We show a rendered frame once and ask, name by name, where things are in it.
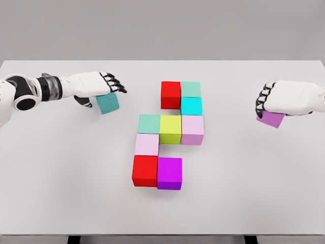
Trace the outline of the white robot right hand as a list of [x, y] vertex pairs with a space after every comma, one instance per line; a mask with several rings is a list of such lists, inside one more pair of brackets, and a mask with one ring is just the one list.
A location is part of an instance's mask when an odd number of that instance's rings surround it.
[[325, 113], [325, 87], [300, 81], [267, 82], [255, 102], [258, 118], [264, 111], [288, 116]]

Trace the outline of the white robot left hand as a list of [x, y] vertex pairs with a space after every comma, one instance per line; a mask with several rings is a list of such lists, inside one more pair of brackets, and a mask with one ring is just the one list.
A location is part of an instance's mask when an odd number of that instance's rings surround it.
[[68, 77], [67, 81], [72, 85], [74, 99], [87, 108], [92, 108], [90, 97], [104, 96], [116, 92], [127, 93], [121, 82], [113, 74], [107, 72], [75, 74]]

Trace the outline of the violet cube block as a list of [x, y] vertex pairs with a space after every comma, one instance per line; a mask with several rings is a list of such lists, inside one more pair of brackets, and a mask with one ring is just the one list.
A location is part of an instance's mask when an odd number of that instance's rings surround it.
[[256, 117], [257, 121], [260, 121], [263, 124], [272, 126], [274, 128], [279, 128], [281, 125], [285, 114], [282, 113], [272, 113], [268, 111], [262, 111], [262, 118]]

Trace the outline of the teal cube block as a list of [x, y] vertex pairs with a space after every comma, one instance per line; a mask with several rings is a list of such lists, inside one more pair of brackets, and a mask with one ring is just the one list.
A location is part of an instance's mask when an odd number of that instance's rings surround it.
[[96, 101], [101, 114], [107, 114], [119, 109], [119, 102], [116, 93], [108, 93], [102, 96], [96, 96]]

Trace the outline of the mint green cube block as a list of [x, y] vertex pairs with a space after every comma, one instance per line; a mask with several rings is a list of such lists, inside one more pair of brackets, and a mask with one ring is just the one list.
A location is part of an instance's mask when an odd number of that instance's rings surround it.
[[159, 134], [160, 115], [140, 114], [138, 121], [139, 134]]
[[181, 81], [181, 97], [201, 97], [201, 84], [194, 81]]

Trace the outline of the red cube block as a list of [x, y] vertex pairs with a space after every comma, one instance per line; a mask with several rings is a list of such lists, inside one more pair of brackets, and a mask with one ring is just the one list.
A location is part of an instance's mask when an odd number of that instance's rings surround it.
[[158, 156], [134, 156], [132, 181], [135, 187], [157, 187]]
[[160, 90], [160, 108], [161, 109], [180, 109], [181, 103], [181, 82], [180, 81], [162, 81]]

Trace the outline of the pale pink cube block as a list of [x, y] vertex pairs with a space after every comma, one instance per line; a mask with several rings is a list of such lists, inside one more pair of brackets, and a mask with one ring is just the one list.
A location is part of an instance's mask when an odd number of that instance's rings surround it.
[[135, 155], [158, 156], [159, 135], [158, 134], [137, 134], [135, 144]]
[[202, 115], [182, 115], [182, 145], [201, 145], [205, 135]]

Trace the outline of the yellow-green cube block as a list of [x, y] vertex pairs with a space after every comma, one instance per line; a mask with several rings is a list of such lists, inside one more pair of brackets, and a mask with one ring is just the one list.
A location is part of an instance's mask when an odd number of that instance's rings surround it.
[[159, 127], [160, 144], [180, 144], [182, 119], [180, 115], [161, 115]]

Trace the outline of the cyan cube block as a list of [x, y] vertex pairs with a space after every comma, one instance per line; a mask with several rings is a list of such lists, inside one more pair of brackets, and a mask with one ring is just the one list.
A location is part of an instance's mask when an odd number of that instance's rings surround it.
[[180, 103], [181, 115], [203, 115], [202, 99], [200, 97], [182, 97]]

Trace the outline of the bright magenta cube block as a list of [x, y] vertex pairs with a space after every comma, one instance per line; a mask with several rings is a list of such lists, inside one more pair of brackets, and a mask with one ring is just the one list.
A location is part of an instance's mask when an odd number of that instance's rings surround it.
[[158, 158], [157, 188], [159, 190], [181, 190], [182, 158]]

